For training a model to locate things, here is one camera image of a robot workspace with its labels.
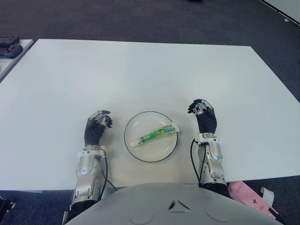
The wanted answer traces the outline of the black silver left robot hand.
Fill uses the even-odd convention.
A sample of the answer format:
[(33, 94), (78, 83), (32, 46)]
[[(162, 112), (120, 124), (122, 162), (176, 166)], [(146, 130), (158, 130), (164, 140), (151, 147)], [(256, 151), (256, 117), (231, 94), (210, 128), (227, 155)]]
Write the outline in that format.
[(113, 120), (109, 116), (110, 113), (111, 112), (107, 110), (99, 110), (88, 118), (84, 131), (85, 147), (89, 145), (99, 145), (105, 128), (112, 127)]

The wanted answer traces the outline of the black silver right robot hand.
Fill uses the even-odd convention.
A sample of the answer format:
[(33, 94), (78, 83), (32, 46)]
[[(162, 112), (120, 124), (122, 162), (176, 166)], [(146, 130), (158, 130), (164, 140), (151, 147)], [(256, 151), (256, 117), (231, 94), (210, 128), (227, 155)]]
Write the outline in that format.
[(205, 99), (196, 99), (188, 108), (188, 113), (196, 116), (199, 132), (215, 134), (217, 129), (217, 119), (214, 108)]

